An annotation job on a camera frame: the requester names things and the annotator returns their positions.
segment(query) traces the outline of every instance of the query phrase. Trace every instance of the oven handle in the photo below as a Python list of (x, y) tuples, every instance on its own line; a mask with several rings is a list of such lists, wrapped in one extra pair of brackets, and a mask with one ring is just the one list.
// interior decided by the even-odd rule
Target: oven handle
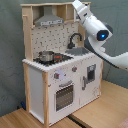
[(85, 76), (83, 76), (83, 80), (84, 80), (84, 87), (82, 87), (82, 90), (85, 90), (85, 88), (86, 88), (86, 78), (85, 78)]
[(61, 84), (59, 87), (66, 87), (72, 83), (72, 80), (68, 81), (66, 84)]

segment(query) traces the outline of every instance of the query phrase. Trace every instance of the control panel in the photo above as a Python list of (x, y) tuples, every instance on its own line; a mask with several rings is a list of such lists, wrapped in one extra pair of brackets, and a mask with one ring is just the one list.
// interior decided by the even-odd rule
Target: control panel
[(49, 84), (55, 84), (57, 82), (63, 81), (65, 79), (72, 79), (72, 76), (80, 73), (81, 71), (81, 62), (75, 62), (67, 64), (56, 69), (53, 69), (48, 72), (48, 81)]

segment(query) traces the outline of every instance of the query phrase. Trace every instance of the table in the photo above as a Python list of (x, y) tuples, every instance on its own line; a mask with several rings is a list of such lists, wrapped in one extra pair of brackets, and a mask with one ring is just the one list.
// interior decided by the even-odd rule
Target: table
[[(0, 128), (44, 128), (31, 114), (19, 109), (0, 118)], [(64, 118), (50, 128), (81, 128), (69, 118)]]
[(115, 128), (128, 118), (128, 89), (102, 80), (101, 97), (71, 117), (87, 128)]

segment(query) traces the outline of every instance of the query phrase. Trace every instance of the oven window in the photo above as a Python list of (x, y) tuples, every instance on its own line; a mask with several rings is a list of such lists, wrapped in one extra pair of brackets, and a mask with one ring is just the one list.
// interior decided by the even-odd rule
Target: oven window
[(73, 85), (56, 92), (56, 111), (73, 103)]

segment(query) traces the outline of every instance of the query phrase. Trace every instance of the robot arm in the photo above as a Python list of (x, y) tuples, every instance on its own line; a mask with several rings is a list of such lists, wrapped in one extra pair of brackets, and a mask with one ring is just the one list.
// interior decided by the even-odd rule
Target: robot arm
[(101, 50), (101, 46), (113, 35), (113, 29), (98, 20), (79, 0), (75, 0), (72, 5), (79, 16), (80, 24), (89, 33), (89, 37), (85, 40), (85, 48), (112, 66), (128, 71), (128, 52), (111, 57)]

